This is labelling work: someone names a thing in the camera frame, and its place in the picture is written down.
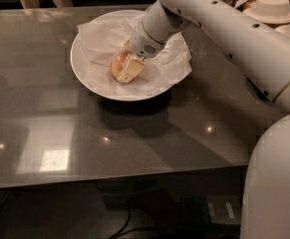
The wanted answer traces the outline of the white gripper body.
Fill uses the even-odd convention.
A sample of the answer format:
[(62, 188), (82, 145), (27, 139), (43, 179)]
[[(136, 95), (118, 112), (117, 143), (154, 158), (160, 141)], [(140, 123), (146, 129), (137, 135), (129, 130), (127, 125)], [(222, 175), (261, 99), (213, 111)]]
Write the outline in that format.
[(151, 59), (164, 48), (164, 44), (155, 41), (145, 30), (144, 24), (139, 22), (129, 38), (128, 50), (134, 54)]

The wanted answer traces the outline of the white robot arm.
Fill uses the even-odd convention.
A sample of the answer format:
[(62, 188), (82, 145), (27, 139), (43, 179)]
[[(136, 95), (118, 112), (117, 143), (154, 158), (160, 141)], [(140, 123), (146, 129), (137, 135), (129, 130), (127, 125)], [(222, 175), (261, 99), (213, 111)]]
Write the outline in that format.
[(252, 152), (240, 239), (290, 239), (290, 38), (221, 0), (157, 0), (123, 48), (153, 58), (189, 22), (287, 114), (261, 136)]

